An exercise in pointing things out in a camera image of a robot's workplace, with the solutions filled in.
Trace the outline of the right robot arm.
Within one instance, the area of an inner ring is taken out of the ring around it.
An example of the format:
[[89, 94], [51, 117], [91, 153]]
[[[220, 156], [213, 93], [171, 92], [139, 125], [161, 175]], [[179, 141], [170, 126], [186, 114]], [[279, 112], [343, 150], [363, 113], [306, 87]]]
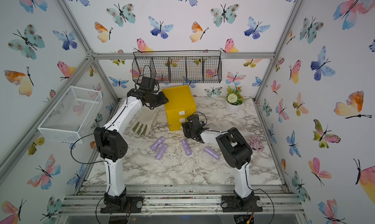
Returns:
[[233, 169], [234, 194], [237, 197], [244, 200], [254, 196], [248, 170], [253, 150], [237, 128], [232, 127], [226, 131], [211, 130], [199, 120], [197, 114], [187, 117], [182, 128], [188, 139], [219, 146], [226, 163]]

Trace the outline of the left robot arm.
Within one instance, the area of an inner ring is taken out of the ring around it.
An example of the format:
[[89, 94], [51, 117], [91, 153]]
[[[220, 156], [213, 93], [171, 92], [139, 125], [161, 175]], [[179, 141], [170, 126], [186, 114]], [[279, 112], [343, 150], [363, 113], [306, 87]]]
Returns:
[[94, 130], [97, 151], [106, 164], [108, 197], [120, 197], [125, 193], [123, 181], [123, 158], [128, 144], [124, 132], [135, 115], [138, 118], [133, 125], [137, 135], [148, 135], [156, 124], [158, 107], [168, 103], [168, 98], [160, 92], [159, 82], [154, 77], [142, 77], [141, 83], [135, 84], [118, 108], [114, 116], [104, 125]]

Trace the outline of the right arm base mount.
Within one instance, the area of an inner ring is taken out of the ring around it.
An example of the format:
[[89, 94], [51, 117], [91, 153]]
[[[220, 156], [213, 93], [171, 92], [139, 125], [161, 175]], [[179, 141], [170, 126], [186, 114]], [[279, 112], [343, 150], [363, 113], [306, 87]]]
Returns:
[[263, 211], [263, 203], [260, 197], [254, 195], [253, 192], [245, 198], [241, 198], [236, 193], [233, 196], [222, 196], [220, 206], [224, 213]]

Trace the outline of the yellow drawer cabinet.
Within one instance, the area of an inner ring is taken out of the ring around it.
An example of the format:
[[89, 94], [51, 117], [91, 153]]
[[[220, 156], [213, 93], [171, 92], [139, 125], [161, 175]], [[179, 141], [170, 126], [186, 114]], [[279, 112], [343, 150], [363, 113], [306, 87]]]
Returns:
[[169, 100], [165, 104], [170, 131], [182, 129], [182, 124], [187, 121], [187, 117], [196, 112], [196, 104], [190, 87], [187, 85], [171, 87], [162, 91]]

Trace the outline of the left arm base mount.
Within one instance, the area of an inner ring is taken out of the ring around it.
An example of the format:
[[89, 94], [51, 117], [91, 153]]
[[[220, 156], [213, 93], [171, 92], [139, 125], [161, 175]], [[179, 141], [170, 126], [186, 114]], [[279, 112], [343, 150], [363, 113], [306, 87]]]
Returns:
[[142, 196], [128, 196], [127, 191], [124, 190], [119, 196], [111, 196], [108, 193], [104, 194], [104, 205], [100, 213], [116, 214], [116, 213], [141, 213], [143, 207], [144, 197]]

